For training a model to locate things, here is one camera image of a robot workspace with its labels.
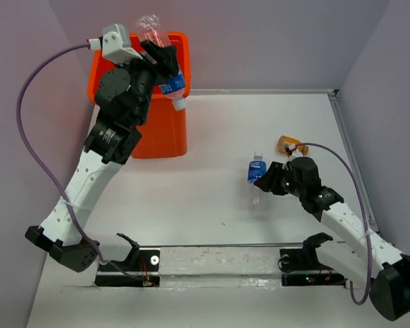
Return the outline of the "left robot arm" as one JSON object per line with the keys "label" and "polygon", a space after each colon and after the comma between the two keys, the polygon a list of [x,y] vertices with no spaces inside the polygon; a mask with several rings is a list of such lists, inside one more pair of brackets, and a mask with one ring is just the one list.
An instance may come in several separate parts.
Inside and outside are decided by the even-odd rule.
{"label": "left robot arm", "polygon": [[70,46],[42,62],[23,84],[16,104],[20,137],[30,155],[51,179],[60,197],[48,217],[27,228],[25,238],[59,264],[80,273],[94,261],[110,264],[119,272],[137,264],[139,245],[118,233],[112,243],[89,237],[84,227],[110,180],[131,157],[141,139],[139,126],[148,120],[155,87],[178,74],[174,45],[158,46],[146,40],[143,52],[128,49],[125,64],[116,64],[100,79],[94,100],[99,107],[96,122],[83,143],[83,151],[68,185],[63,187],[36,154],[24,132],[21,107],[34,77],[54,59],[77,49],[103,50],[102,38]]}

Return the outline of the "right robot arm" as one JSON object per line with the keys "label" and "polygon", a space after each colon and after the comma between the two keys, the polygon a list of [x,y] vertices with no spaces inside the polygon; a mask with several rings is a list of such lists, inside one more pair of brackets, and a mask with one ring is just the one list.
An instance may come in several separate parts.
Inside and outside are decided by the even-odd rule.
{"label": "right robot arm", "polygon": [[351,287],[363,288],[362,299],[369,300],[387,320],[395,321],[410,312],[410,254],[382,239],[339,193],[324,186],[311,158],[273,162],[254,184],[265,193],[297,197],[307,213],[346,243],[339,247],[328,236],[320,245],[303,248],[305,266],[323,264],[335,269]]}

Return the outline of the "short blue label water bottle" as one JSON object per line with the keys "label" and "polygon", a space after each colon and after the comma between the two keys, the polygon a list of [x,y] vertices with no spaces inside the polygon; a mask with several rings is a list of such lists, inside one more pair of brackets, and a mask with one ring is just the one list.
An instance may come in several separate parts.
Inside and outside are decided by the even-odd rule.
{"label": "short blue label water bottle", "polygon": [[177,50],[169,40],[159,17],[154,14],[142,16],[136,26],[140,45],[156,66],[159,74],[156,84],[162,95],[172,101],[175,110],[186,109],[186,82],[178,63]]}

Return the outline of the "orange bottle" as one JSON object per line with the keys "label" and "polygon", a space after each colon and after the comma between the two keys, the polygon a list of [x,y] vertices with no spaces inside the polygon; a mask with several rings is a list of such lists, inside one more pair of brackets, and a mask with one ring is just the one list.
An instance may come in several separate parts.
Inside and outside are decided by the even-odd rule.
{"label": "orange bottle", "polygon": [[298,139],[282,135],[277,140],[276,150],[279,153],[286,154],[287,149],[292,150],[294,148],[297,148],[297,150],[302,155],[307,155],[308,152],[309,152],[309,148],[307,146],[302,145],[301,142]]}

